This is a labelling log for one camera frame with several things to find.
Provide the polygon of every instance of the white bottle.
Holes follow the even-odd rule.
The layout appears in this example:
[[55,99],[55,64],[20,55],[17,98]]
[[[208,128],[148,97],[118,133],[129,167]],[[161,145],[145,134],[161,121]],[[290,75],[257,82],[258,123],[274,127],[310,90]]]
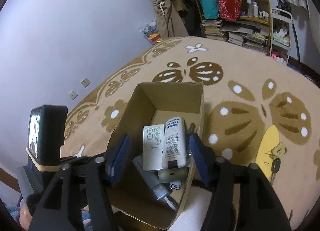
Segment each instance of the white bottle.
[[184,119],[174,117],[165,126],[165,144],[162,155],[162,168],[181,168],[186,165],[187,151],[184,133]]
[[255,17],[259,17],[258,4],[256,2],[253,3],[253,13]]

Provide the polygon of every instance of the white rack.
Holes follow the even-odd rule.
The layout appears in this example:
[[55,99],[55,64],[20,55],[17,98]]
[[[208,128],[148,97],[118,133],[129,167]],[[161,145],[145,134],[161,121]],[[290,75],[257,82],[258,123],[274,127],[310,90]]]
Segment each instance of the white rack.
[[[279,15],[279,14],[276,14],[276,13],[273,13],[273,10],[277,10],[278,13],[279,12],[284,12],[286,14],[288,14],[291,18],[287,18],[285,16],[282,16],[282,15]],[[286,22],[289,24],[289,37],[290,37],[290,43],[289,43],[289,46],[286,46],[278,41],[275,41],[273,39],[273,19],[279,19],[283,22]],[[287,54],[286,54],[286,64],[288,64],[288,59],[289,59],[289,55],[290,55],[290,50],[291,50],[291,43],[292,43],[292,24],[293,24],[293,19],[292,19],[292,15],[290,12],[287,12],[283,9],[279,9],[279,8],[271,8],[271,45],[270,45],[270,56],[272,54],[272,45],[275,45],[275,46],[278,46],[278,47],[281,47],[282,49],[285,49],[287,50]]]

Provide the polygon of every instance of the metal screw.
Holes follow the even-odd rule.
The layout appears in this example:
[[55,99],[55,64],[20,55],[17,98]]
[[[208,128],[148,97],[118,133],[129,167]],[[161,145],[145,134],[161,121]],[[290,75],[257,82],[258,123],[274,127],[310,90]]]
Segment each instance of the metal screw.
[[97,158],[94,159],[94,161],[96,163],[102,163],[102,162],[104,162],[104,158],[103,157],[97,157]]
[[226,161],[226,159],[223,158],[223,157],[217,157],[216,158],[216,162],[218,162],[218,163],[224,163],[225,161]]
[[66,170],[66,169],[70,168],[70,164],[69,163],[62,164],[61,168],[62,168],[62,170]]
[[256,163],[250,163],[250,168],[252,169],[258,169],[259,166]]

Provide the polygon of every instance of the white flower pattern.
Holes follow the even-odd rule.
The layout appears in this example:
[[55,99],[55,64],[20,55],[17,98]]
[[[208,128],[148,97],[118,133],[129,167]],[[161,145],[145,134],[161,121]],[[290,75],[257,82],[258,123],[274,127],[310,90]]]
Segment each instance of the white flower pattern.
[[196,44],[196,46],[186,46],[185,48],[189,49],[188,53],[193,53],[196,51],[207,51],[208,49],[201,47],[202,44]]

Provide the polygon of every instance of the wall outlet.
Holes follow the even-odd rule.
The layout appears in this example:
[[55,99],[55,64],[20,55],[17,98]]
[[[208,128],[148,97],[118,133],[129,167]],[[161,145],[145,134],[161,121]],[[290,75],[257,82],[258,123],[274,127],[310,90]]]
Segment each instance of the wall outlet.
[[71,98],[71,100],[74,100],[77,97],[77,93],[75,91],[71,91],[69,94],[69,97]]
[[84,88],[87,88],[87,86],[90,84],[90,81],[88,78],[85,78],[80,83],[83,85]]

